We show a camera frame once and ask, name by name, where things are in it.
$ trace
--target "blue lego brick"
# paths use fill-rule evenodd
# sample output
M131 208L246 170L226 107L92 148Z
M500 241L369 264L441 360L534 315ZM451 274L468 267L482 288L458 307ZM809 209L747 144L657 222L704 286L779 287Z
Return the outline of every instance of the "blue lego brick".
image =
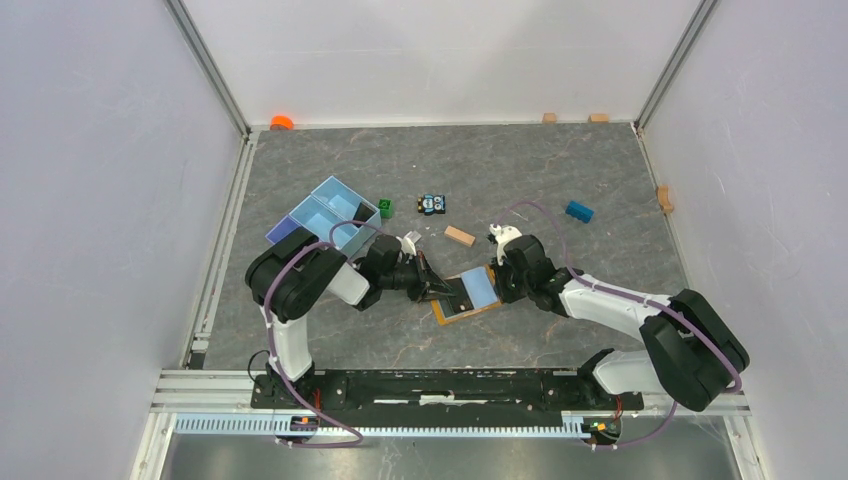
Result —
M568 206L565 207L565 213L571 215L572 217L576 218L577 220L580 220L583 223L589 223L589 220L592 219L592 215L595 214L595 212L591 208L585 205L580 205L579 203L573 200L571 202L568 202Z

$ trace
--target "small wooden block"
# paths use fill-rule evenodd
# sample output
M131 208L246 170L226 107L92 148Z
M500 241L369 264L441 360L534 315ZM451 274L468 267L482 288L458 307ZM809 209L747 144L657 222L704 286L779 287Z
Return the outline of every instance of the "small wooden block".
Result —
M466 247L474 245L474 236L469 235L458 228L448 227L445 230L445 236L450 238L451 240L456 240L457 242L465 245Z
M609 123L609 115L606 113L593 113L589 115L589 123Z
M668 185L657 187L657 201L660 202L660 208L664 214L668 215L674 211L674 205L668 200Z

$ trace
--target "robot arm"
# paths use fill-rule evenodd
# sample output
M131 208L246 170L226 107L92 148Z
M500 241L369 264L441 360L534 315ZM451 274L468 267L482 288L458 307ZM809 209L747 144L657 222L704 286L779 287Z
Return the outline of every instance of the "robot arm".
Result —
M527 297L541 310L594 321L645 344L645 350L637 352L603 350L578 369L587 390L582 393L588 399L625 392L668 393L684 407L702 411L731 382L719 360L665 312L646 301L640 304L601 291L599 287L612 286L579 270L574 272L583 282L567 268L555 268L532 235L522 235L514 227L490 230L498 252L491 265L495 289L504 303ZM298 228L257 258L245 276L254 301L262 305L283 266L317 241L306 229ZM269 320L283 369L280 372L274 366L276 374L297 381L314 369L307 346L306 313L324 290L359 310L376 303L383 289L406 290L413 301L454 295L423 253L411 242L396 237L379 235L365 257L356 261L356 268L346 260L336 249L315 250L274 292L270 302L274 318ZM737 371L748 366L745 349L699 293L683 290L669 297L614 288L682 313L718 346Z
M492 263L498 295L506 303L528 297L541 310L564 317L589 320L625 333L645 344L645 350L604 350L589 360L579 373L591 373L607 394L624 392L668 393L684 407L703 411L731 382L719 360L689 332L648 300L682 313L713 341L741 372L750 359L709 302L699 293L685 289L674 297L651 295L616 287L566 268L556 269L544 248L532 235L521 235L514 227L490 227L490 240L497 244ZM601 291L609 287L640 297L636 303Z
M305 228L297 228L250 264L245 283L260 311L277 273L304 247L317 241ZM413 301L453 295L451 287L433 272L424 254L407 238L378 236L366 256L357 260L356 268L336 249L308 254L283 279L271 300L273 318L268 320L283 368L277 371L272 364L274 371L297 381L313 369L306 316L325 290L364 310L380 299L384 289L406 290Z

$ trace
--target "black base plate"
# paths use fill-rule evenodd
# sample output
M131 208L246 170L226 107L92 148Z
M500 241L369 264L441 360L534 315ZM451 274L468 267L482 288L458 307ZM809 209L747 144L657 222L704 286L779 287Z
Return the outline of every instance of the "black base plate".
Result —
M563 410L615 410L614 396L581 394L585 382L561 369L324 370L297 388L313 402L320 395L323 411L357 427L532 427L562 426ZM422 395L486 403L421 405ZM625 410L644 408L641 395L621 399ZM250 406L301 408L268 375L256 377Z

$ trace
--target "white wall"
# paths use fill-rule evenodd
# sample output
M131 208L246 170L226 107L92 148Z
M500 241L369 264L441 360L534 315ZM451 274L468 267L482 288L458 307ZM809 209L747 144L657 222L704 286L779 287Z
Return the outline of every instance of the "white wall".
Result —
M248 122L635 119L697 0L185 0Z
M238 138L160 0L0 7L0 478L126 478Z
M843 478L848 3L722 2L647 126L778 479Z

